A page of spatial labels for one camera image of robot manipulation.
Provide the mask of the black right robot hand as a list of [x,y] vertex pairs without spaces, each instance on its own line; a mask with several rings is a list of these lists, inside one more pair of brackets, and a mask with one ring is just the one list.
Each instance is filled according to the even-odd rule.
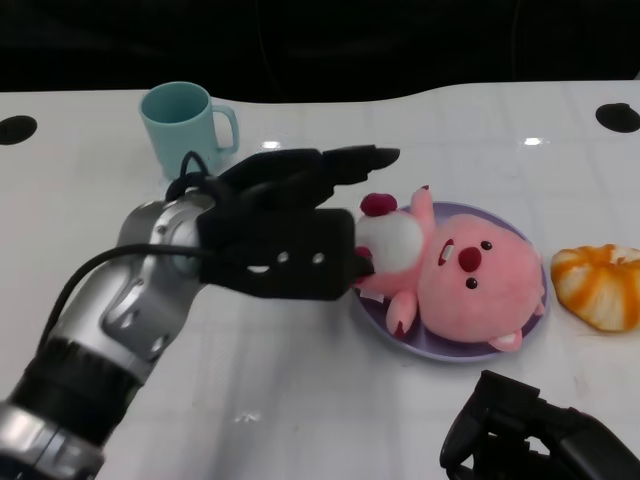
[[639,459],[599,420],[489,370],[453,422],[439,462],[450,479],[639,477]]

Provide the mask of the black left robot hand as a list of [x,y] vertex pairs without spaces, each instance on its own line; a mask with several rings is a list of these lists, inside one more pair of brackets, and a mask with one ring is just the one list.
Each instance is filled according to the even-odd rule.
[[263,152],[204,180],[214,205],[197,218],[211,253],[201,282],[259,298],[340,298],[374,267],[356,251],[353,215],[323,204],[399,156],[374,145]]

